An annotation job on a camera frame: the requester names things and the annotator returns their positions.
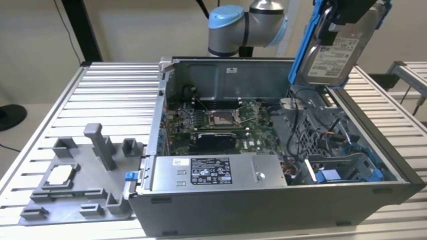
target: hard drive label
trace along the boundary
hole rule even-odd
[[[357,43],[357,39],[336,37],[332,46],[320,46],[306,75],[309,77],[337,78]]]
[[[192,158],[190,183],[192,185],[232,184],[229,158]]]

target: metal slotted platform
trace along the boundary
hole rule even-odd
[[[156,63],[93,63],[81,67],[0,181],[0,237],[76,239],[144,238],[136,219],[114,222],[18,226],[19,213],[29,202],[53,156],[56,137],[73,136],[77,144],[88,122],[104,125],[102,134],[113,142],[136,138],[146,144],[158,85]],[[349,74],[345,90],[388,141],[427,182],[427,129],[398,106],[358,67]],[[400,205],[382,207],[354,227],[333,227],[282,232],[205,236],[190,239],[425,239],[427,189]]]
[[[405,83],[427,96],[427,62],[425,61],[396,61],[392,63],[388,73],[396,74]]]

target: black pole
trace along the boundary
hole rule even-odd
[[[84,0],[61,0],[84,60],[101,62],[101,52],[92,31]]]

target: power supply label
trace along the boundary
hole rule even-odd
[[[192,185],[232,184],[229,158],[192,158],[190,183]]]

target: gray 3d printed holder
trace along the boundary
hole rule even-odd
[[[54,158],[42,176],[18,224],[50,225],[125,220],[132,209],[122,192],[125,173],[140,168],[142,147],[133,138],[112,143],[102,126],[84,129],[92,144],[77,145],[60,137],[52,148]]]

